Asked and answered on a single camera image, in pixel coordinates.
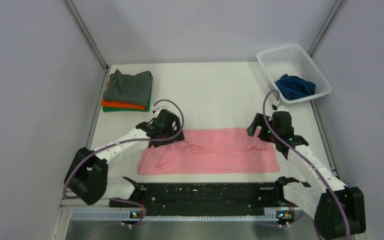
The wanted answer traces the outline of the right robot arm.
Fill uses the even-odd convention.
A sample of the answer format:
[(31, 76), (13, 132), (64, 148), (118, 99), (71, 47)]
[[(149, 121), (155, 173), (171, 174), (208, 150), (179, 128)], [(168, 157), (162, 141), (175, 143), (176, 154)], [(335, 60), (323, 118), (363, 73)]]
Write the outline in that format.
[(292, 203), (313, 219), (315, 229), (325, 240), (363, 234), (367, 230), (364, 194), (338, 179), (315, 156), (309, 143), (294, 133), (292, 116), (282, 105), (271, 116), (257, 113), (246, 132), (275, 145), (305, 178), (306, 187), (294, 177), (279, 177), (273, 200), (279, 206)]

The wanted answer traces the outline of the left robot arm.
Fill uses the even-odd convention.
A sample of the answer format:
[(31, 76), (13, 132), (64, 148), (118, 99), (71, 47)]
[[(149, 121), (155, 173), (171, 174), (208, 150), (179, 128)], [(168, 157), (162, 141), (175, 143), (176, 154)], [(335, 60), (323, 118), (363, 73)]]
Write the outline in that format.
[(80, 148), (64, 179), (64, 198), (68, 199), (67, 191), (71, 191), (74, 198), (81, 199), (87, 205), (104, 198), (121, 199), (129, 207), (136, 206), (141, 198), (136, 184), (126, 177), (111, 179), (110, 170), (147, 148), (183, 141), (183, 124), (183, 115), (177, 116), (161, 107), (150, 121), (137, 124), (115, 141), (95, 149)]

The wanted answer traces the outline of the pink t shirt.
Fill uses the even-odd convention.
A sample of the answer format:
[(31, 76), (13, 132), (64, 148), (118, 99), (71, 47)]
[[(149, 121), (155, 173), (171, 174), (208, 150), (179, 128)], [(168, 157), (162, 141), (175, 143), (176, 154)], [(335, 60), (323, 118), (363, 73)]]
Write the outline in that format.
[(271, 143), (249, 136), (245, 128), (184, 130), (184, 140), (149, 147), (140, 175), (265, 174), (280, 171)]

